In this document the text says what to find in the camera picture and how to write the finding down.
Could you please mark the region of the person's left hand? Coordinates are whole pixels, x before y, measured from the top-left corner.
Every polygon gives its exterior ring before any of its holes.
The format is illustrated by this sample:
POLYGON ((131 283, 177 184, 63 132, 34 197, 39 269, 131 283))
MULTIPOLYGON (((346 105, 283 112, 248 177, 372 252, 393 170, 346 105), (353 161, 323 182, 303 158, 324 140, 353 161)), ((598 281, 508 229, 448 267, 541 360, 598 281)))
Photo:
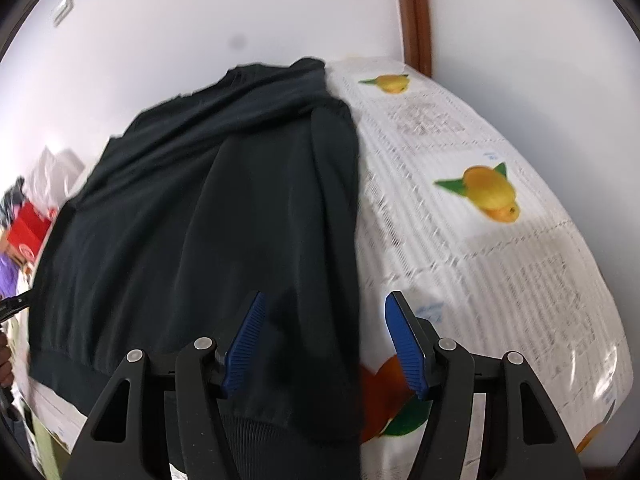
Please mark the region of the person's left hand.
POLYGON ((0 387, 9 388, 14 381, 12 352, 5 333, 0 333, 0 387))

